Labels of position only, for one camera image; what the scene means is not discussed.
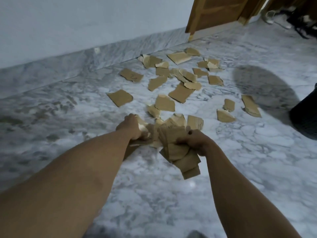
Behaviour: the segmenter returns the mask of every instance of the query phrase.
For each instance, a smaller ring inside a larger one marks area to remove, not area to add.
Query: marble floor
[[[203,88],[176,112],[204,119],[203,132],[232,163],[291,221],[302,237],[317,236],[317,141],[294,130],[287,111],[306,97],[317,80],[317,45],[293,30],[261,21],[195,40],[153,55],[197,48],[204,57],[221,60],[224,87]],[[191,70],[201,57],[180,64]],[[144,74],[140,83],[118,75],[122,68]],[[137,59],[0,100],[0,189],[37,172],[67,149],[113,131],[128,113],[148,122],[145,112],[158,94],[179,83],[169,79],[150,92],[156,77]],[[124,89],[134,100],[117,108],[106,93]],[[246,114],[241,94],[251,94],[262,118]],[[221,123],[216,110],[225,98],[236,102],[233,123]],[[163,118],[171,112],[163,112]],[[156,149],[141,147],[126,160],[112,192],[87,237],[226,237],[213,203],[206,160],[201,175],[183,180]]]

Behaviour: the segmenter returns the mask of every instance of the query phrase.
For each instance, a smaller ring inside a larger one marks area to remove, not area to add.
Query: shoe
[[[273,24],[273,17],[275,15],[275,11],[268,11],[264,16],[263,16],[263,20],[268,23],[268,24]]]
[[[273,21],[282,26],[283,28],[290,29],[292,25],[287,21],[287,19],[287,15],[283,14],[274,16]]]

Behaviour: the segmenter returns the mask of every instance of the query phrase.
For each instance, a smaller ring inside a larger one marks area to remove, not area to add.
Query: human arm
[[[221,148],[198,130],[178,139],[206,156],[212,194],[228,238],[297,238],[285,216],[229,161]]]
[[[130,114],[115,132],[75,146],[0,194],[1,237],[82,237],[108,198],[129,141],[140,135]]]

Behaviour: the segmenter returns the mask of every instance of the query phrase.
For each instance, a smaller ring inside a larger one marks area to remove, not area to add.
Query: hand
[[[176,144],[188,144],[189,147],[196,150],[200,156],[206,156],[206,148],[210,145],[214,145],[215,142],[204,135],[198,129],[189,130],[188,135],[178,138]]]
[[[136,140],[141,136],[138,120],[134,114],[129,114],[124,117],[124,121],[116,127],[116,130],[121,129],[126,130],[127,135],[131,135],[131,140]]]

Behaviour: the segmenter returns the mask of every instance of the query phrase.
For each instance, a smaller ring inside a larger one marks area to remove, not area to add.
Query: person's left hand
[[[127,135],[131,135],[131,140],[136,140],[141,136],[138,120],[134,114],[125,116],[124,120],[116,128],[116,130],[120,129],[125,129]]]

